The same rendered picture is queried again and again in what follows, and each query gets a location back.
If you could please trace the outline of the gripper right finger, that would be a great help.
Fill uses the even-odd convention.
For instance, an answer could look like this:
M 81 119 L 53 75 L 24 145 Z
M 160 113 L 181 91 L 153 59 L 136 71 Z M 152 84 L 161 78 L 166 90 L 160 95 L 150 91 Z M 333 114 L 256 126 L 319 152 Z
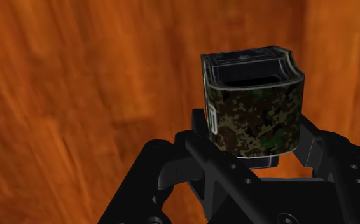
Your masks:
M 345 224 L 360 224 L 360 146 L 319 130 L 301 115 L 300 140 L 293 153 L 316 177 L 334 182 Z

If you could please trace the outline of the camouflage box with black top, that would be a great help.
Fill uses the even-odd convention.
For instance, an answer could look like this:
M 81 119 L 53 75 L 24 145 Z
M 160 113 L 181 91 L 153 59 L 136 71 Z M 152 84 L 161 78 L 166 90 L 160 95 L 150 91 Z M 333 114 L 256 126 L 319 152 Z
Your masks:
M 210 140 L 257 169 L 277 166 L 300 142 L 305 74 L 293 52 L 271 45 L 200 59 Z

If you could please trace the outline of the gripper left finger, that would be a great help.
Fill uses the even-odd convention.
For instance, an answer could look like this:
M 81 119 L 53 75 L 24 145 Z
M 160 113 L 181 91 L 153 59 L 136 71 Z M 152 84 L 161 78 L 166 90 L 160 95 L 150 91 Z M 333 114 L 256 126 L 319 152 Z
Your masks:
M 246 164 L 220 151 L 207 137 L 202 109 L 192 129 L 173 143 L 148 141 L 97 224 L 171 224 L 162 207 L 174 186 L 188 183 L 208 224 L 273 224 L 273 211 L 258 193 L 263 186 Z

